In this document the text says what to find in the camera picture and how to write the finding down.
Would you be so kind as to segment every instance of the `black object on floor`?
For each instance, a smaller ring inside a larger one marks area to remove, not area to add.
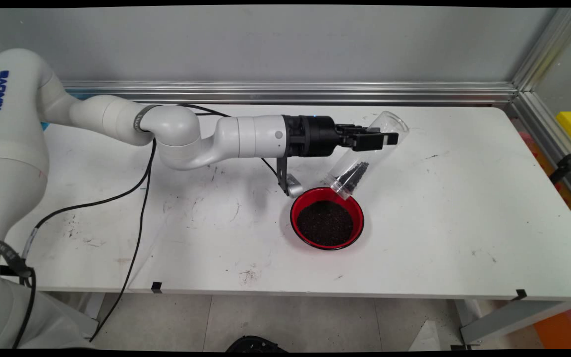
[[[287,353],[267,339],[257,336],[242,336],[226,350],[227,353],[259,352],[259,353]]]
[[[304,237],[326,246],[347,242],[354,228],[349,212],[332,201],[319,201],[303,208],[296,224]]]

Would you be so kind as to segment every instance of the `floor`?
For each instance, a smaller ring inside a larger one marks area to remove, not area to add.
[[[106,294],[99,318],[117,298]],[[288,352],[407,351],[427,319],[440,347],[461,344],[451,300],[124,294],[94,340],[111,350],[225,351],[258,335]],[[533,327],[474,350],[543,348]]]

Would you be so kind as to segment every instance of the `transparent container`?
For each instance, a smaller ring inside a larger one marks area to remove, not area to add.
[[[369,125],[367,131],[398,133],[398,144],[385,145],[382,149],[374,151],[347,150],[324,178],[324,182],[342,199],[348,199],[365,174],[374,169],[375,165],[389,156],[402,143],[408,135],[408,126],[394,113],[383,111]]]

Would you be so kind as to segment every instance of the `black seeds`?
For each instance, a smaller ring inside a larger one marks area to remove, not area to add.
[[[350,192],[354,192],[356,185],[358,185],[360,179],[362,179],[369,163],[361,161],[357,163],[353,168],[351,168],[346,173],[342,174],[337,178],[337,180],[344,185],[344,187]]]
[[[304,237],[328,246],[347,242],[354,226],[347,210],[331,201],[319,201],[303,208],[296,223]]]

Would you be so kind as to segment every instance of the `table surface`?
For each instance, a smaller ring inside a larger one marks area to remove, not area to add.
[[[410,134],[353,197],[365,228],[352,246],[322,251],[290,226],[292,199],[258,158],[180,172],[154,159],[140,251],[128,291],[571,300],[571,212],[495,108],[208,106],[231,116],[328,115],[366,126],[381,111]],[[203,136],[218,117],[200,117]],[[7,235],[19,251],[41,217],[133,187],[151,145],[134,147],[50,125],[48,188]],[[291,158],[304,188],[328,158]],[[127,197],[53,217],[29,254],[41,290],[118,291],[138,235],[145,183]]]

